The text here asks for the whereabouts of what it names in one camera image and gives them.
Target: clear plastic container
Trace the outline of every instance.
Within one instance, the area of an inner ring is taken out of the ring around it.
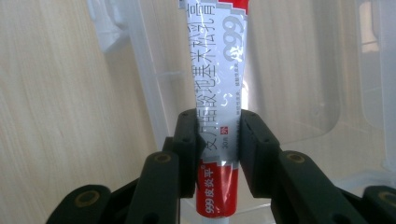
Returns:
[[[91,14],[99,2],[89,0]],[[177,115],[195,107],[185,12],[176,0],[110,2],[122,8],[107,13],[120,33],[110,42],[125,33],[132,41],[161,149]],[[340,188],[396,188],[396,2],[250,0],[249,8],[244,108]],[[231,223],[274,223],[270,200],[253,199],[239,179]],[[182,201],[181,220],[201,223],[193,199]]]

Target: screw hole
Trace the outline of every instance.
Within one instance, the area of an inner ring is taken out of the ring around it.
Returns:
[[[80,193],[75,199],[76,207],[87,207],[98,201],[100,194],[96,190],[88,190]]]
[[[165,163],[165,162],[169,162],[171,160],[171,157],[167,154],[161,153],[159,155],[157,155],[154,158],[155,161],[160,162],[160,163]]]
[[[296,162],[296,163],[303,163],[303,162],[305,162],[305,158],[304,158],[304,157],[302,157],[302,156],[300,156],[300,155],[298,155],[298,154],[295,154],[295,153],[289,153],[286,157],[287,157],[289,160],[294,161],[294,162]]]
[[[396,207],[396,194],[392,194],[389,191],[381,191],[378,193],[378,197],[385,203]]]
[[[350,224],[350,220],[348,217],[341,215],[341,214],[335,214],[332,216],[332,220],[336,224]]]
[[[143,217],[143,224],[157,224],[159,220],[160,220],[160,217],[158,217],[157,214],[150,213],[150,214],[146,214]]]

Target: red and white tube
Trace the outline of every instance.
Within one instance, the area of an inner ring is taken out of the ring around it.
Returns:
[[[229,217],[236,210],[248,0],[185,0],[184,8],[199,134],[206,142],[198,169],[197,212]]]

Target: toothpaste tube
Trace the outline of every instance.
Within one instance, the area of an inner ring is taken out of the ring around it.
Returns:
[[[236,210],[238,131],[245,67],[248,0],[184,0],[199,134],[197,212],[229,217]]]

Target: transparent plastic wall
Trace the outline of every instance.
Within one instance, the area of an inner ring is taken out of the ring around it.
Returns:
[[[195,107],[185,12],[177,0],[122,1],[158,149]],[[396,187],[396,3],[250,0],[243,106],[284,150],[311,157],[339,187]],[[232,223],[274,223],[241,176]],[[182,221],[200,223],[193,200]]]

